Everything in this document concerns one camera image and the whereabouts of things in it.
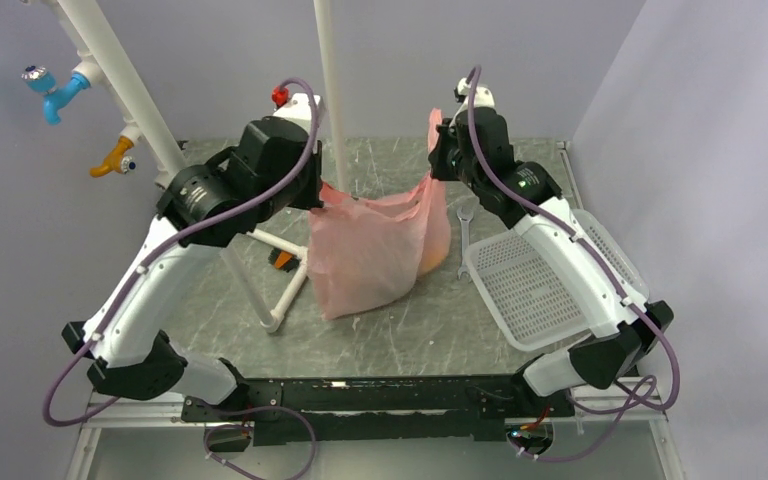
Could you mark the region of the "pink plastic bag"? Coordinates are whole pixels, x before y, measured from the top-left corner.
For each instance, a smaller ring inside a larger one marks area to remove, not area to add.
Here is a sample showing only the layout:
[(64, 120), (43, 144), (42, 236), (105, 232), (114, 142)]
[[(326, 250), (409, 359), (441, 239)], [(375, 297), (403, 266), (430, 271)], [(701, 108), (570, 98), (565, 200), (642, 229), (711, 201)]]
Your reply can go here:
[(334, 320), (393, 303), (417, 280), (426, 244), (451, 242), (446, 187), (426, 172), (413, 189), (380, 199), (322, 185), (322, 208), (308, 214), (308, 278), (322, 318)]

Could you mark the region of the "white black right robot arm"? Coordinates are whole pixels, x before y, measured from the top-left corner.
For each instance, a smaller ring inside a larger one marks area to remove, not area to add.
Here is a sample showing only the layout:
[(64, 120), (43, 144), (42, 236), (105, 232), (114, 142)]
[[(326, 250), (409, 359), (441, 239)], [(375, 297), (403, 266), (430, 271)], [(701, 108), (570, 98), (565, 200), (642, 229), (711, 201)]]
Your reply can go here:
[(539, 163), (520, 161), (490, 107), (430, 116), (433, 178), (459, 181), (505, 232), (469, 246), (464, 265), (509, 343), (532, 354), (511, 401), (534, 415), (550, 395), (605, 389), (662, 340), (673, 320), (604, 227), (572, 207)]

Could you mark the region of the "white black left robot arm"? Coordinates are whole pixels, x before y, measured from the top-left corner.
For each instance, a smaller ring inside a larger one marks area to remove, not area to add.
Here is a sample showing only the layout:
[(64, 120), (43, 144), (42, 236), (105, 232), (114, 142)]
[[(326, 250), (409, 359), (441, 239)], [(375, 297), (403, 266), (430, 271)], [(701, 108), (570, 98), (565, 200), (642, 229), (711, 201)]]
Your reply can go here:
[(249, 387), (228, 360), (191, 352), (164, 325), (193, 278), (285, 208), (321, 206), (319, 124), (273, 114), (249, 122), (239, 142), (181, 170), (161, 196), (128, 273), (89, 320), (62, 332), (100, 394), (150, 400), (167, 392), (239, 417)]

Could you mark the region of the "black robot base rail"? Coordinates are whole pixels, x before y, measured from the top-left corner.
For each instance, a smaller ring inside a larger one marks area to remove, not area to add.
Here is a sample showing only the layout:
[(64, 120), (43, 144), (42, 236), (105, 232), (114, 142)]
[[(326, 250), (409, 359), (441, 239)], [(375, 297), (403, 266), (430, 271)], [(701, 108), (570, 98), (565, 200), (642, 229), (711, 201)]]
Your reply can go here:
[(191, 397), (120, 400), (94, 428), (192, 428), (216, 453), (326, 441), (470, 438), (496, 441), (532, 422), (576, 421), (571, 393), (538, 398), (509, 374), (253, 378), (245, 403), (216, 412)]

